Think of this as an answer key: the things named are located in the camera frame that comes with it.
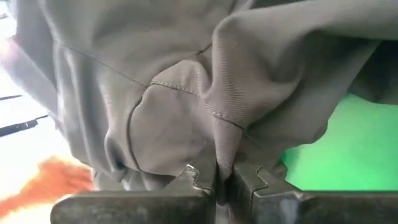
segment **orange object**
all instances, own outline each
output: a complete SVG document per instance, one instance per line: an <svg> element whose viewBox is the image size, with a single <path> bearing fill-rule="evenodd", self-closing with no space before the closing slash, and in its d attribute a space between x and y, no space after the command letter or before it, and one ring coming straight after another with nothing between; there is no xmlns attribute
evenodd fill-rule
<svg viewBox="0 0 398 224"><path fill-rule="evenodd" d="M39 173L19 194L0 201L0 220L23 208L54 204L65 195L93 189L90 170L51 157L39 164Z"/></svg>

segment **green background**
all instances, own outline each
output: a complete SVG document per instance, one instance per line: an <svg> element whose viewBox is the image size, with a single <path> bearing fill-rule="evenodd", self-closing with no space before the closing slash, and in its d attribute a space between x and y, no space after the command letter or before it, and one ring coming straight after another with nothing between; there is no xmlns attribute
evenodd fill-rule
<svg viewBox="0 0 398 224"><path fill-rule="evenodd" d="M282 160L303 190L398 190L398 106L348 95L320 140Z"/></svg>

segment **gray garment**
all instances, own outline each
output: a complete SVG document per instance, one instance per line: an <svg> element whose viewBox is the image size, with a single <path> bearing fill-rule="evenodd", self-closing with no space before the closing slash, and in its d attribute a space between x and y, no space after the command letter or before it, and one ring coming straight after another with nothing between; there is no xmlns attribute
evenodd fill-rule
<svg viewBox="0 0 398 224"><path fill-rule="evenodd" d="M203 149L223 179L237 150L271 169L347 91L398 102L396 0L16 2L6 68L115 183L155 174L156 189Z"/></svg>

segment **stitching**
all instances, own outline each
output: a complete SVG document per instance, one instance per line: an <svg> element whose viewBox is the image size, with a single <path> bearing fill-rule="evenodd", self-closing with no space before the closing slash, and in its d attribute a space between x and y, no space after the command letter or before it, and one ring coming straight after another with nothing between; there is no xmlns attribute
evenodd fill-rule
<svg viewBox="0 0 398 224"><path fill-rule="evenodd" d="M211 112L211 114L212 114L215 118L221 119L221 120L226 121L226 122L228 122L228 123L231 123L231 124L235 125L236 127L240 128L240 129L242 129L242 130L244 130L242 124L239 124L239 123L236 123L236 122L234 122L234 121L231 121L230 119L227 118L227 116L223 115L222 113L212 112L212 111L210 111L210 112Z"/></svg>
<svg viewBox="0 0 398 224"><path fill-rule="evenodd" d="M243 131L243 137L245 137L247 140L249 140L249 142L251 142L260 151L262 150L261 146L253 139L253 137L248 132Z"/></svg>
<svg viewBox="0 0 398 224"><path fill-rule="evenodd" d="M208 44L207 47L205 47L204 49L199 50L196 54L191 55L189 57L201 55L201 54L205 53L208 49L210 49L211 46L213 46L213 43Z"/></svg>
<svg viewBox="0 0 398 224"><path fill-rule="evenodd" d="M117 71L117 70L114 69L113 67L110 67L109 65L107 65L107 64L105 64L104 62L98 60L97 58L94 58L94 56L92 56L92 55L88 55L88 54L86 54L86 53L84 53L84 52L82 52L82 51L80 51L80 50L77 50L77 49L68 47L68 46L66 46L63 42L61 42L61 41L59 41L59 40L57 40L57 39L54 39L54 38L53 38L53 41L56 42L56 43L58 43L58 44L60 44L62 47L65 47L66 49L72 50L72 51L74 51L74 52L78 52L79 54L82 54L82 55L84 55L84 56L86 56L86 57L92 59L93 61L100 63L101 65L105 66L106 68L108 68L108 69L114 71L116 74L121 75L121 76L123 76L124 78L127 78L128 80L130 80L130 81L132 81L132 82L135 82L135 83L139 84L140 86L143 86L144 88L148 88L148 86L145 85L144 83L142 83L142 82L140 82L140 81L137 81L137 80L135 80L135 79L132 79L131 77L129 77L129 76L127 76L127 75L125 75L125 74L123 74L123 73Z"/></svg>
<svg viewBox="0 0 398 224"><path fill-rule="evenodd" d="M132 159L133 159L133 161L134 161L134 163L135 163L135 165L136 165L136 167L137 167L137 169L139 170L139 171L141 171L141 168L140 168L140 166L139 166L139 164L138 164L138 160L137 160L137 157L136 157L136 155L135 155L135 153L134 153L134 150L133 150L133 148L132 148L132 142L131 142L131 138L130 138L130 133L131 133L131 120L132 120L132 114L133 114L133 112L136 110L136 108L137 108L137 106L138 105L140 105L141 104L141 101L142 101L142 95L141 95L141 97L139 98L139 101L135 104L135 105L133 105L132 106L132 108L131 108L131 111L129 112L129 116L127 117L127 129L126 129L126 137L127 137L127 145L128 145L128 149L129 149L129 152L131 153L131 156L132 156Z"/></svg>
<svg viewBox="0 0 398 224"><path fill-rule="evenodd" d="M189 89L184 88L184 87L182 87L182 86L174 85L174 84L167 83L167 82L162 82L162 81L154 80L154 81L152 81L151 85L160 85L160 86L164 86L164 87L169 87L169 88L172 88L172 89L174 89L174 90L181 90L181 91L184 91L184 92L186 92L186 93L190 93L190 94L194 94L194 95L196 95L196 96L199 96L199 93L196 92L196 91L189 90Z"/></svg>

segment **metal clamp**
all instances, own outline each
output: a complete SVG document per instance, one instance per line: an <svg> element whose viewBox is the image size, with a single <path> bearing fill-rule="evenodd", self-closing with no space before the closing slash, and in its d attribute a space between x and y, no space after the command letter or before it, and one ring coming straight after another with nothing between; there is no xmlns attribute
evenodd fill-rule
<svg viewBox="0 0 398 224"><path fill-rule="evenodd" d="M306 192L238 154L228 186L237 223L398 223L397 192Z"/></svg>
<svg viewBox="0 0 398 224"><path fill-rule="evenodd" d="M233 223L398 223L397 192L305 192L275 177L256 156L239 152L226 183ZM62 200L52 224L215 223L216 160L204 151L165 189L90 192Z"/></svg>
<svg viewBox="0 0 398 224"><path fill-rule="evenodd" d="M88 192L57 203L52 224L214 223L216 160L203 153L165 189L153 192Z"/></svg>

